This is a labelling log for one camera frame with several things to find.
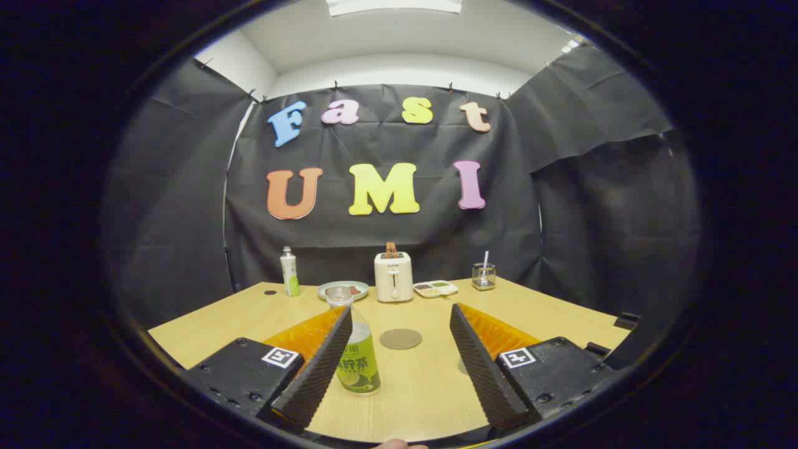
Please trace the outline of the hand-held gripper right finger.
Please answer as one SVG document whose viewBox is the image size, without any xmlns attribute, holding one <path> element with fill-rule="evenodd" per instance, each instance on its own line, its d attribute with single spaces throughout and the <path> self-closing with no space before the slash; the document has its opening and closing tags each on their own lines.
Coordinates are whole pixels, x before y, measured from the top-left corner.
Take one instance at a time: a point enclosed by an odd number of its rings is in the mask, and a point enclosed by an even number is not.
<svg viewBox="0 0 798 449">
<path fill-rule="evenodd" d="M 618 376 L 595 353 L 565 337 L 538 340 L 462 303 L 451 307 L 449 328 L 487 421 L 498 433 L 552 418 Z"/>
</svg>

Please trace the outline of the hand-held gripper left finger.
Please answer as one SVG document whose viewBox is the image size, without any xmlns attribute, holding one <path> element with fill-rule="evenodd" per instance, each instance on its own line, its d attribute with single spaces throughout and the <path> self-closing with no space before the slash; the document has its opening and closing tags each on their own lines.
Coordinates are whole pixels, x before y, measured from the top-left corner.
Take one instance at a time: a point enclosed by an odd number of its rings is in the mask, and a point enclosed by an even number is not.
<svg viewBox="0 0 798 449">
<path fill-rule="evenodd" d="M 236 415 L 292 431 L 310 425 L 353 330 L 352 308 L 337 307 L 265 343 L 239 337 L 181 378 Z"/>
</svg>

